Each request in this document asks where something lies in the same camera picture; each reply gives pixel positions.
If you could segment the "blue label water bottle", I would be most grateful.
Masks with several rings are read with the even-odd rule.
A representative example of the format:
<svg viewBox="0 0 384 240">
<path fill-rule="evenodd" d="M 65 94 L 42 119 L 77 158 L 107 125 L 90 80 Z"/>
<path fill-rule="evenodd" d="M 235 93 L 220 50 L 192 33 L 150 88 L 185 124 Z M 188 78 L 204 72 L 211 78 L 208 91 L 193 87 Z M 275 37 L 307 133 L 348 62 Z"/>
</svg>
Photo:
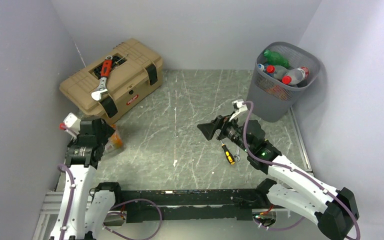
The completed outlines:
<svg viewBox="0 0 384 240">
<path fill-rule="evenodd" d="M 264 63 L 264 64 L 262 64 L 262 63 L 258 63 L 257 64 L 257 67 L 258 67 L 258 69 L 259 70 L 261 70 L 261 72 L 262 73 L 265 73 L 265 74 L 269 74 L 268 72 L 267 72 L 267 67 L 268 67 L 269 65 L 267 64 L 267 63 Z"/>
</svg>

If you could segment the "large orange label bottle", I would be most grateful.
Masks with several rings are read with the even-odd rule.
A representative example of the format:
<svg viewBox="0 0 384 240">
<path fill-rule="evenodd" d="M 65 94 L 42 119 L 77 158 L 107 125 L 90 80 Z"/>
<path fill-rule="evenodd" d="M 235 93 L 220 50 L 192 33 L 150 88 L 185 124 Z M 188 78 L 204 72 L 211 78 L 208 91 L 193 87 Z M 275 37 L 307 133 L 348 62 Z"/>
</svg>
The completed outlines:
<svg viewBox="0 0 384 240">
<path fill-rule="evenodd" d="M 282 101 L 287 101 L 289 98 L 288 94 L 287 94 L 287 90 L 284 89 L 283 87 L 279 86 L 279 85 L 274 85 L 274 86 L 268 87 L 268 88 L 264 89 L 264 91 L 266 93 L 268 93 L 269 95 L 271 95 L 272 97 L 275 97 L 275 98 L 282 100 Z"/>
</svg>

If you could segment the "clear bottle red cap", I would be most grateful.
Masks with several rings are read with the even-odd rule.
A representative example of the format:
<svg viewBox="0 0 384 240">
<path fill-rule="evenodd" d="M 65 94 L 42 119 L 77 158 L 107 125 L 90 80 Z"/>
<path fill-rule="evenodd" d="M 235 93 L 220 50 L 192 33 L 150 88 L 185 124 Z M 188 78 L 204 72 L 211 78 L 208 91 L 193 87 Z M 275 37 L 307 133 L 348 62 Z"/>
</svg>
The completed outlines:
<svg viewBox="0 0 384 240">
<path fill-rule="evenodd" d="M 276 80 L 282 80 L 282 78 L 289 72 L 287 68 L 281 65 L 267 65 L 265 72 Z"/>
</svg>

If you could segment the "green plastic bottle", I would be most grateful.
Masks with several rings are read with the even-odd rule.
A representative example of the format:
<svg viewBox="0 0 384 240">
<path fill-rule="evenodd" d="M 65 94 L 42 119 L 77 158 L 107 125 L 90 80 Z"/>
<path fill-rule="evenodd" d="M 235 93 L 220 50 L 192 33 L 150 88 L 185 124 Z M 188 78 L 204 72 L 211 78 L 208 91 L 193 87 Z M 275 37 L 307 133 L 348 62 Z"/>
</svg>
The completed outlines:
<svg viewBox="0 0 384 240">
<path fill-rule="evenodd" d="M 265 49 L 262 54 L 266 58 L 267 63 L 269 65 L 282 66 L 286 69 L 290 68 L 289 60 L 286 57 L 284 57 L 283 55 L 281 55 L 279 52 Z"/>
</svg>

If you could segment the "small red cap bottle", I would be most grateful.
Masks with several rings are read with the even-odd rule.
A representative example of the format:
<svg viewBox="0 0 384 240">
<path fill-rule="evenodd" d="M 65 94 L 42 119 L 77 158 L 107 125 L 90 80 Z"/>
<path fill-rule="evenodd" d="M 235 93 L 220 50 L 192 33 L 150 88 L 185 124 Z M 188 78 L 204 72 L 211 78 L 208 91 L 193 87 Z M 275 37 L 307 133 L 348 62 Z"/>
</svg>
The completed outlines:
<svg viewBox="0 0 384 240">
<path fill-rule="evenodd" d="M 289 70 L 281 79 L 281 82 L 285 85 L 297 85 L 306 80 L 309 76 L 309 69 L 305 66 L 294 68 Z"/>
</svg>

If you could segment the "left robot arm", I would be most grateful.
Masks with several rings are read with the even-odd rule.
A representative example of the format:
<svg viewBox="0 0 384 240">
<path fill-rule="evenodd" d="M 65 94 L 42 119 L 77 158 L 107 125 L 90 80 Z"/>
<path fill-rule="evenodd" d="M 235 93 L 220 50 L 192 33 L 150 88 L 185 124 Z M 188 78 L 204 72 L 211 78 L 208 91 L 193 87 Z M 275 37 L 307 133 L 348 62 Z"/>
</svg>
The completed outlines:
<svg viewBox="0 0 384 240">
<path fill-rule="evenodd" d="M 108 211 L 119 209 L 124 196 L 116 182 L 99 187 L 97 199 L 88 204 L 92 181 L 105 145 L 115 129 L 99 117 L 87 117 L 79 123 L 79 134 L 67 146 L 65 162 L 58 164 L 65 173 L 65 186 L 51 240 L 95 240 Z"/>
</svg>

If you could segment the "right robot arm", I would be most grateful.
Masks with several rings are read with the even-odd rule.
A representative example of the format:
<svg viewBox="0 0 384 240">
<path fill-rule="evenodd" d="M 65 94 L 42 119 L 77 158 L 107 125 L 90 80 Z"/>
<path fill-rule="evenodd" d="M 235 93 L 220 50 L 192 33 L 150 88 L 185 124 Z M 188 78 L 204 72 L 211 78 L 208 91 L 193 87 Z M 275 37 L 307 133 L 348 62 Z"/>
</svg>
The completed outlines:
<svg viewBox="0 0 384 240">
<path fill-rule="evenodd" d="M 311 176 L 275 148 L 257 120 L 240 126 L 229 116 L 217 116 L 197 128 L 209 141 L 227 138 L 247 153 L 247 160 L 268 177 L 255 189 L 256 203 L 267 208 L 277 205 L 313 222 L 330 240 L 344 240 L 359 218 L 354 193 L 338 190 Z"/>
</svg>

